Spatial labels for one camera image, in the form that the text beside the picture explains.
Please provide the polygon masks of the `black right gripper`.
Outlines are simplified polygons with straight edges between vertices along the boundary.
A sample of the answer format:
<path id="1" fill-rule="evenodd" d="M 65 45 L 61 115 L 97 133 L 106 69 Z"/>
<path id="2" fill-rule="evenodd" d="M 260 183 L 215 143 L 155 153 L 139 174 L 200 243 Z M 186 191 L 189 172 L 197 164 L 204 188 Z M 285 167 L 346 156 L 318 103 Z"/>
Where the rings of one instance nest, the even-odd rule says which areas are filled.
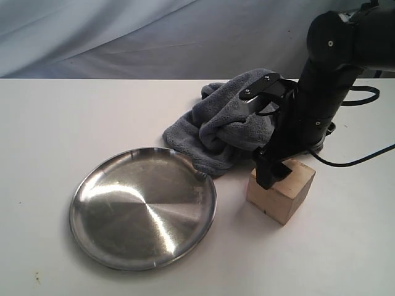
<path id="1" fill-rule="evenodd" d="M 300 137 L 302 122 L 307 107 L 306 92 L 300 83 L 282 78 L 285 94 L 277 102 L 269 103 L 259 117 L 273 120 L 273 133 L 268 143 L 261 144 L 253 152 L 256 163 L 256 181 L 264 189 L 270 189 L 290 175 L 292 169 L 282 161 L 304 151 Z"/>

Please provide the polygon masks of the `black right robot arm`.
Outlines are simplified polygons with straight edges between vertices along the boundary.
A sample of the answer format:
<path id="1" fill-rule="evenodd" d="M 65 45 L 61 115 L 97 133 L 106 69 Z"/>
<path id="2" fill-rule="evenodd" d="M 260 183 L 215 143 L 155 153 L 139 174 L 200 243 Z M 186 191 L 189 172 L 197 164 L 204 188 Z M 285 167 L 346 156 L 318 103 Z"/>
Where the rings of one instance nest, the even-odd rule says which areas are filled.
<path id="1" fill-rule="evenodd" d="M 309 56 L 298 81 L 272 73 L 239 95 L 260 116 L 265 115 L 266 106 L 276 104 L 274 132 L 252 156 L 257 182 L 264 189 L 290 175 L 285 160 L 306 153 L 317 156 L 335 130 L 333 118 L 340 107 L 379 98 L 377 89 L 368 88 L 370 97 L 346 100 L 365 69 L 394 70 L 394 7 L 370 1 L 357 10 L 321 14 L 310 25 L 307 49 Z"/>

